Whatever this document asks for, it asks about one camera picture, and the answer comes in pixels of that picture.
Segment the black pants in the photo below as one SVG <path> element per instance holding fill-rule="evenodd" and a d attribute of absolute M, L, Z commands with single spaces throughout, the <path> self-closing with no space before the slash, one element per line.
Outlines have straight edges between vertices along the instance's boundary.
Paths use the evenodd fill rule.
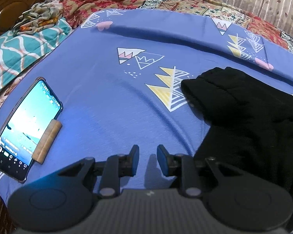
<path fill-rule="evenodd" d="M 210 125 L 195 159 L 215 157 L 293 199 L 292 95 L 230 67 L 183 80 L 181 90 Z M 286 228 L 293 230 L 293 215 Z"/>

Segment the small wooden phone stand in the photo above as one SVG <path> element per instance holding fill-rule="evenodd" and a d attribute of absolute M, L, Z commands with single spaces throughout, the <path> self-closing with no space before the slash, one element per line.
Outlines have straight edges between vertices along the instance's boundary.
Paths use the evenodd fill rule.
<path fill-rule="evenodd" d="M 32 154 L 32 159 L 34 161 L 41 165 L 44 163 L 45 158 L 61 128 L 62 124 L 59 121 L 55 119 L 50 121 Z"/>

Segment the blue patterned bedsheet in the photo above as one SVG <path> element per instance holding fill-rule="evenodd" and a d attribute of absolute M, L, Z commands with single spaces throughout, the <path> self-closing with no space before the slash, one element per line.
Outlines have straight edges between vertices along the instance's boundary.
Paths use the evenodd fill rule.
<path fill-rule="evenodd" d="M 187 198 L 170 187 L 174 176 L 162 174 L 158 145 L 195 159 L 210 129 L 181 82 L 227 67 L 293 96 L 293 54 L 236 24 L 163 10 L 91 14 L 0 108 L 1 131 L 38 77 L 63 104 L 55 119 L 62 128 L 44 163 L 33 161 L 24 183 L 0 171 L 16 232 L 293 233 L 286 228 L 293 199 L 274 183 L 237 168 L 240 177 Z M 119 196 L 75 198 L 57 189 L 60 170 L 85 157 L 128 154 L 133 145 L 138 168 L 120 179 Z"/>

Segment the smartphone with lit screen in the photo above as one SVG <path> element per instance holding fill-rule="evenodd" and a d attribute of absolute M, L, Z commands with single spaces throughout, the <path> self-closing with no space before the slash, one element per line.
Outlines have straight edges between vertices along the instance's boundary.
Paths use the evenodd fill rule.
<path fill-rule="evenodd" d="M 63 104 L 38 77 L 5 121 L 0 131 L 0 171 L 24 183 L 33 163 L 33 153 Z"/>

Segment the teal wavy patterned quilt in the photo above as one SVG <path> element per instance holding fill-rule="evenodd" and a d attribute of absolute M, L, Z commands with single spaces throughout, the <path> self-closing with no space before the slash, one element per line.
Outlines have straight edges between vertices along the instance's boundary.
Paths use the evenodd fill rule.
<path fill-rule="evenodd" d="M 0 36 L 0 92 L 26 68 L 53 51 L 69 36 L 72 28 L 65 19 L 33 35 L 13 36 L 8 31 Z"/>

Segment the crumpled floral cloth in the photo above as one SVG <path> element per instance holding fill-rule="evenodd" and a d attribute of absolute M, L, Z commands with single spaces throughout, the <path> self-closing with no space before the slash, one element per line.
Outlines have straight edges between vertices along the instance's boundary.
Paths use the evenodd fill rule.
<path fill-rule="evenodd" d="M 61 19 L 63 12 L 64 7 L 60 0 L 46 0 L 36 3 L 18 17 L 11 32 L 13 36 L 34 34 L 53 27 Z"/>

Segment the red floral patchwork blanket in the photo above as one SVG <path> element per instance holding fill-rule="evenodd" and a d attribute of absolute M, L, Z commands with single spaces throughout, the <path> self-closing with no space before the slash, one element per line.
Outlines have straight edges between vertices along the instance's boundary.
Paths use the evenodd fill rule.
<path fill-rule="evenodd" d="M 219 18 L 261 35 L 293 53 L 293 37 L 260 17 L 221 0 L 60 0 L 64 17 L 78 27 L 93 12 L 104 9 L 157 9 Z"/>

